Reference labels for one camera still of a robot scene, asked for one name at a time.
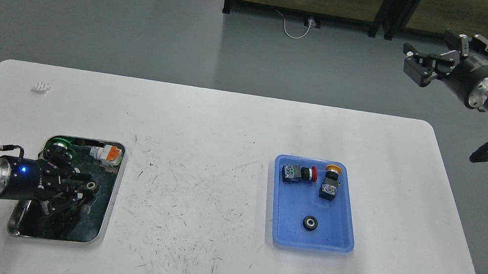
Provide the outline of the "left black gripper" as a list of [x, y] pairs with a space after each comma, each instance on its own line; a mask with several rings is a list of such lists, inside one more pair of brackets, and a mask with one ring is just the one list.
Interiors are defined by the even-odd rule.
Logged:
[[[79, 211], [95, 198], [85, 193], [91, 174], [80, 173], [73, 157], [62, 146], [43, 149], [42, 161], [16, 156], [0, 157], [0, 199], [39, 201], [44, 216]], [[43, 175], [58, 177], [42, 182]]]

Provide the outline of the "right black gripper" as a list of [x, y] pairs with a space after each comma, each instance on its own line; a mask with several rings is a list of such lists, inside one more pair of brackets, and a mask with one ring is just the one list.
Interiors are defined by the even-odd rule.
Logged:
[[444, 85], [465, 107], [487, 111], [488, 39], [446, 29], [444, 42], [451, 51], [442, 54], [423, 53], [404, 43], [403, 72], [421, 88], [445, 78]]

